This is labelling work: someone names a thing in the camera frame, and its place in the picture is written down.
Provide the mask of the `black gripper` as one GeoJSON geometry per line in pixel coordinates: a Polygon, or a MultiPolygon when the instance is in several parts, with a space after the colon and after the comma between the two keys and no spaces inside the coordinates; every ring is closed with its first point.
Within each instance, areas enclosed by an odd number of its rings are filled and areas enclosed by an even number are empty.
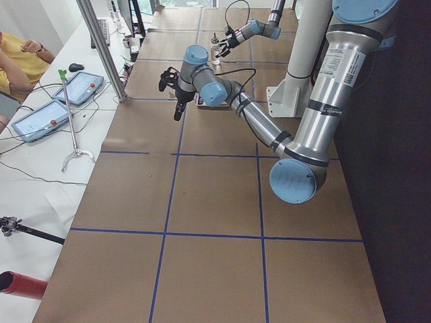
{"type": "Polygon", "coordinates": [[[230,49],[237,47],[240,43],[237,40],[236,32],[232,28],[225,31],[226,37],[219,42],[219,48],[224,49],[218,55],[219,58],[226,57],[230,54],[230,49]]]}
{"type": "Polygon", "coordinates": [[[186,105],[188,102],[192,101],[195,97],[195,91],[189,91],[187,89],[183,89],[181,86],[176,85],[175,95],[177,98],[177,103],[174,111],[174,120],[180,121],[182,115],[186,109],[186,105]]]}

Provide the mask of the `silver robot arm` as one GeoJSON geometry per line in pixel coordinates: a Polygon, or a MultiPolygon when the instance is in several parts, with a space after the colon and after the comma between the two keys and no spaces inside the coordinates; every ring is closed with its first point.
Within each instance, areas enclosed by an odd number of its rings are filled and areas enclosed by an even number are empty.
{"type": "Polygon", "coordinates": [[[260,22],[256,19],[250,19],[250,5],[247,1],[244,2],[246,3],[248,8],[247,22],[243,27],[239,29],[234,30],[232,26],[228,23],[227,19],[228,10],[233,4],[238,3],[238,1],[233,1],[231,4],[229,4],[229,6],[227,6],[225,10],[224,19],[226,22],[226,37],[219,43],[220,52],[215,56],[218,59],[227,56],[228,54],[230,54],[231,49],[239,46],[253,36],[258,35],[277,40],[279,38],[279,35],[281,34],[279,22],[283,14],[284,5],[286,2],[285,0],[274,1],[267,23],[260,22]]]}
{"type": "Polygon", "coordinates": [[[159,88],[175,91],[175,120],[196,95],[209,107],[227,104],[278,155],[269,176],[273,192],[304,203],[325,182],[327,150],[360,69],[382,46],[398,8],[396,1],[305,1],[286,76],[267,88],[268,111],[241,84],[216,74],[207,50],[196,44],[179,70],[161,74],[159,88]]]}

